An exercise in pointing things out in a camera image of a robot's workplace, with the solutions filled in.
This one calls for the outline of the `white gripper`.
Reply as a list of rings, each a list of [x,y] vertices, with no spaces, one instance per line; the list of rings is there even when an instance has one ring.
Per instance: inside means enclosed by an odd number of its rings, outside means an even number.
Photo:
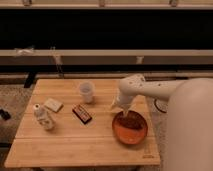
[[[121,108],[123,110],[123,115],[126,116],[128,111],[131,107],[133,101],[132,96],[126,96],[123,94],[117,95],[116,98],[113,100],[111,108]]]

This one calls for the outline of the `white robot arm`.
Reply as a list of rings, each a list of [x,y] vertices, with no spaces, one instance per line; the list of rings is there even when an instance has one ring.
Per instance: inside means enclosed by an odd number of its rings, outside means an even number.
[[[213,78],[146,81],[122,78],[114,108],[129,109],[138,96],[168,102],[163,171],[213,171]]]

